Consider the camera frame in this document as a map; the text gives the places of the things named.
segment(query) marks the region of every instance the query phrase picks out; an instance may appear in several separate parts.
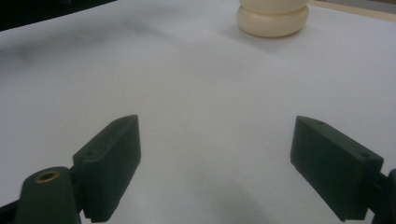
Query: small hole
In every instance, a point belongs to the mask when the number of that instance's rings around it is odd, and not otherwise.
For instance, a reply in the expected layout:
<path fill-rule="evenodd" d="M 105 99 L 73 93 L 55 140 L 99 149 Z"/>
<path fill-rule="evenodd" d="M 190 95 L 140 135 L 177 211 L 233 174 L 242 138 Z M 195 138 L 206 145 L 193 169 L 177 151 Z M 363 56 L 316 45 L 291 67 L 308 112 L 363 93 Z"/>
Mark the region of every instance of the small hole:
<path fill-rule="evenodd" d="M 363 157 L 363 158 L 370 158 L 370 156 L 369 156 L 369 154 L 367 154 L 367 153 L 361 153 L 361 156 Z"/>
<path fill-rule="evenodd" d="M 48 173 L 40 176 L 40 180 L 49 180 L 55 176 L 54 173 Z"/>
<path fill-rule="evenodd" d="M 48 171 L 46 173 L 39 175 L 35 179 L 35 182 L 38 184 L 47 183 L 47 182 L 50 182 L 51 180 L 55 179 L 56 177 L 58 177 L 58 175 L 59 175 L 58 171 Z"/>

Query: white table surface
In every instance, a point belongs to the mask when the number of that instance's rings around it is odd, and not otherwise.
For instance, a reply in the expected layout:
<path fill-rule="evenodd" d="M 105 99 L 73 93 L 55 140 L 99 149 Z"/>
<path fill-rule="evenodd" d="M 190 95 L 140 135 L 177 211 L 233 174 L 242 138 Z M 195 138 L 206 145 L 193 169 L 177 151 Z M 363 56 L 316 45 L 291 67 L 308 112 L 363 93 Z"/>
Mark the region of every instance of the white table surface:
<path fill-rule="evenodd" d="M 0 204 L 137 114 L 142 161 L 107 223 L 341 223 L 290 164 L 295 117 L 395 168 L 396 23 L 311 7 L 297 35 L 263 39 L 238 6 L 119 1 L 0 33 Z"/>

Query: cylindrical object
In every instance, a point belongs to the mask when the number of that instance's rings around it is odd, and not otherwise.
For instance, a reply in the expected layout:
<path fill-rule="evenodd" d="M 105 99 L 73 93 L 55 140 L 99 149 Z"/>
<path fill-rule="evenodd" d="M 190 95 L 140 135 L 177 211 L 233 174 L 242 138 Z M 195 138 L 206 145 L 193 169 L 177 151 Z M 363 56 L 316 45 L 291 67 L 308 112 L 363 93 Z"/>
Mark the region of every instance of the cylindrical object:
<path fill-rule="evenodd" d="M 248 34 L 279 37 L 299 31 L 308 19 L 309 0 L 239 0 L 239 27 Z"/>
<path fill-rule="evenodd" d="M 248 34 L 279 37 L 293 34 L 303 28 L 308 19 L 308 7 L 275 15 L 258 14 L 240 7 L 237 17 L 239 27 Z"/>

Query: screw hole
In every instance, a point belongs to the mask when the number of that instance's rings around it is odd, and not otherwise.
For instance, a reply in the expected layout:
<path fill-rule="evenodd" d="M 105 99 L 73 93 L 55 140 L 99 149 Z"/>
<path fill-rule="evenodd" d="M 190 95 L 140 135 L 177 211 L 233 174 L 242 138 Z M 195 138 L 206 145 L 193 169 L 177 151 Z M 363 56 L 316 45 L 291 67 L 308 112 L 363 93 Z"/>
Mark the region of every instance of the screw hole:
<path fill-rule="evenodd" d="M 56 177 L 58 177 L 58 175 L 59 175 L 58 171 L 48 171 L 48 172 L 45 172 L 45 173 L 39 175 L 35 179 L 35 182 L 37 184 L 47 183 L 47 182 L 50 182 L 51 180 L 55 179 Z"/>
<path fill-rule="evenodd" d="M 369 154 L 367 153 L 361 153 L 361 156 L 365 159 L 370 158 Z"/>

